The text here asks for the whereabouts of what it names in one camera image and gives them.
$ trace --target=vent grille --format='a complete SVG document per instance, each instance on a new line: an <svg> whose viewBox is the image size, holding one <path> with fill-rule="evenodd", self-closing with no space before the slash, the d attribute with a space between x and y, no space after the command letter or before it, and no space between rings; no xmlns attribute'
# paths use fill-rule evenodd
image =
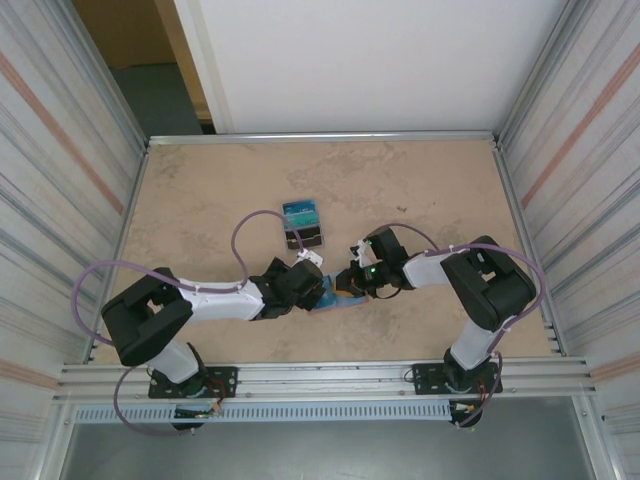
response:
<svg viewBox="0 0 640 480"><path fill-rule="evenodd" d="M181 408L205 410L193 405ZM175 404L123 405L122 413L134 423L193 423L175 419ZM198 419L207 422L313 422L354 420L450 420L447 400L377 402L273 402L223 403L222 412ZM119 423L112 405L87 405L78 410L76 423Z"/></svg>

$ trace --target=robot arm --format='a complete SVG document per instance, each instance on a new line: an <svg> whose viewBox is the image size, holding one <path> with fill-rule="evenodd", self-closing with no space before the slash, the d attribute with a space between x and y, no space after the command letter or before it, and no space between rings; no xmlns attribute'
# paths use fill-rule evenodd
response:
<svg viewBox="0 0 640 480"><path fill-rule="evenodd" d="M188 322L219 319L277 318L294 306L311 310L324 293L322 258L304 251L291 267L274 258L263 275L240 283L197 283L176 279L168 268L156 272L178 280L189 290L145 276L109 301L102 317L125 366L147 364L186 394L198 391L206 378L192 347L174 339ZM203 293L202 289L238 286L234 293Z"/></svg>
<svg viewBox="0 0 640 480"><path fill-rule="evenodd" d="M475 244L498 246L488 236ZM378 262L366 257L371 246ZM454 391L467 391L488 366L491 347L505 322L521 313L536 296L531 279L506 254L489 249L460 253L409 256L388 227L375 230L352 248L356 257L336 277L335 289L355 297L377 297L392 285L413 290L450 284L469 315L462 334L444 355L444 373Z"/></svg>

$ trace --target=metal wall panel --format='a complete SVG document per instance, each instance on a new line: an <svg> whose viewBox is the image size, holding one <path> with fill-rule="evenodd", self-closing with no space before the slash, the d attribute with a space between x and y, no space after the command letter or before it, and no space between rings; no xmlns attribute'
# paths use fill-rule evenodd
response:
<svg viewBox="0 0 640 480"><path fill-rule="evenodd" d="M593 1L506 161L565 348L584 355L629 474L640 473L640 3Z"/></svg>
<svg viewBox="0 0 640 480"><path fill-rule="evenodd" d="M144 139L57 1L0 5L0 477L25 478L63 362L76 276L113 256ZM82 289L90 320L106 275Z"/></svg>

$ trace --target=small box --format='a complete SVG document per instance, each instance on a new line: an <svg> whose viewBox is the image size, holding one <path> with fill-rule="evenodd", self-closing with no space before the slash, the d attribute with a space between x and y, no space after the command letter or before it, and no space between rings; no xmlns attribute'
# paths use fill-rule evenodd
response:
<svg viewBox="0 0 640 480"><path fill-rule="evenodd" d="M299 200L282 205L284 216L298 230L305 248L315 248L324 244L320 216L315 200ZM298 242L293 230L285 224L284 234L289 250L298 250Z"/></svg>

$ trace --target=tan table surface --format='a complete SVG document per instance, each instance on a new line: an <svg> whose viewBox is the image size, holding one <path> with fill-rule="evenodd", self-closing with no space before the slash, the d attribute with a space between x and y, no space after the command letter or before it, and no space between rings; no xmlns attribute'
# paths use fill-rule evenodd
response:
<svg viewBox="0 0 640 480"><path fill-rule="evenodd" d="M229 248L237 222L305 198L318 205L325 273L346 268L349 246L391 221L423 229L440 246L488 234L520 250L486 141L183 145L152 148L123 259L169 266L190 280L238 280ZM426 248L415 233L395 231L409 253ZM252 274L262 274L274 256L295 260L274 217L250 220L238 237ZM114 292L137 278L121 269ZM275 320L189 324L178 337L206 362L432 359L442 357L465 320L451 287L433 286L315 315L294 309ZM550 355L540 314L516 325L500 350ZM104 345L96 361L118 363Z"/></svg>

